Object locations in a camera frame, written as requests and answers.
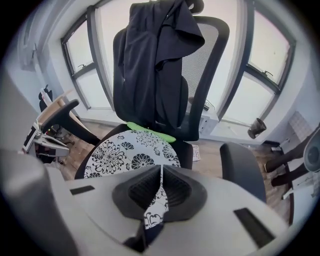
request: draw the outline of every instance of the green cloth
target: green cloth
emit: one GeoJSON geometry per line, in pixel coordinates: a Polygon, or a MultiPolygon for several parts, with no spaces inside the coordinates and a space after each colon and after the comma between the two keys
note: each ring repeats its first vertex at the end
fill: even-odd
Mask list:
{"type": "Polygon", "coordinates": [[[160,138],[162,138],[164,141],[168,142],[168,143],[172,143],[172,142],[175,142],[176,141],[176,138],[175,137],[172,137],[170,135],[167,135],[167,134],[164,134],[164,133],[161,133],[161,132],[156,132],[156,131],[153,131],[153,130],[150,130],[150,129],[147,129],[147,128],[144,128],[140,125],[137,125],[136,123],[134,122],[127,122],[126,125],[131,129],[131,130],[135,130],[135,131],[148,131],[150,133],[153,133],[157,136],[159,136],[160,138]]]}

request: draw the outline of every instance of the floral cushion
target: floral cushion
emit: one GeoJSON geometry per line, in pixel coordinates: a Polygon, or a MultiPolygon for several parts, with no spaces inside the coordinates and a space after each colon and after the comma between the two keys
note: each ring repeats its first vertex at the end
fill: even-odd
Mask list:
{"type": "MultiPolygon", "coordinates": [[[[93,151],[84,178],[119,174],[150,165],[180,167],[176,152],[161,137],[149,131],[127,130],[106,139],[93,151]]],[[[162,222],[164,213],[169,210],[162,173],[161,168],[160,188],[144,213],[145,229],[162,222]]]]}

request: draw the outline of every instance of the chair armrest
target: chair armrest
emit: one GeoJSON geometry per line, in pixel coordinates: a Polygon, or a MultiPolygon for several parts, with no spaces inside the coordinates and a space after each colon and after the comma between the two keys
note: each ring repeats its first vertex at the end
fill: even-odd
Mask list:
{"type": "Polygon", "coordinates": [[[42,132],[47,132],[53,125],[60,125],[79,139],[94,146],[97,145],[100,139],[70,117],[70,111],[78,105],[79,101],[74,99],[59,108],[42,124],[42,132]]]}
{"type": "Polygon", "coordinates": [[[222,178],[233,182],[266,202],[264,178],[254,154],[246,147],[228,142],[220,147],[222,178]]]}

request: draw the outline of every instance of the wooden floor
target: wooden floor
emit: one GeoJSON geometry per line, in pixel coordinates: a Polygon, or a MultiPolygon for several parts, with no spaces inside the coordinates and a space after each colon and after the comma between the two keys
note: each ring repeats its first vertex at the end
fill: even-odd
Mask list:
{"type": "MultiPolygon", "coordinates": [[[[113,127],[104,124],[90,122],[84,122],[84,125],[100,139],[113,129],[113,127]]],[[[70,146],[70,154],[63,160],[65,165],[60,165],[60,171],[65,180],[73,180],[75,178],[81,162],[94,147],[73,135],[71,135],[70,139],[74,141],[74,145],[70,146]]],[[[193,141],[192,144],[199,146],[201,157],[200,161],[193,162],[192,170],[206,176],[222,178],[222,164],[219,149],[223,142],[200,139],[193,141]]],[[[272,153],[271,148],[265,145],[249,147],[249,149],[253,152],[259,163],[260,171],[264,179],[266,203],[289,223],[290,198],[288,197],[285,200],[281,199],[282,195],[288,191],[289,188],[287,185],[277,187],[272,187],[271,185],[271,179],[273,177],[285,173],[284,167],[273,173],[266,173],[264,171],[266,161],[275,158],[277,154],[272,153]]]]}

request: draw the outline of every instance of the mesh chair back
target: mesh chair back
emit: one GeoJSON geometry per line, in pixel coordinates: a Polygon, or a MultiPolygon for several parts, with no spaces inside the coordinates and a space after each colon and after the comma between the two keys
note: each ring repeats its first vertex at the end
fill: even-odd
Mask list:
{"type": "MultiPolygon", "coordinates": [[[[182,75],[188,83],[188,101],[186,113],[179,128],[172,130],[164,124],[157,123],[155,131],[162,132],[183,141],[197,141],[199,139],[199,123],[206,103],[206,98],[218,67],[221,56],[229,38],[229,27],[221,19],[214,17],[195,16],[205,44],[193,54],[182,58],[182,75]]],[[[122,83],[120,72],[114,64],[113,101],[117,115],[127,120],[132,113],[123,112],[121,103],[117,100],[117,84],[122,83]]]]}

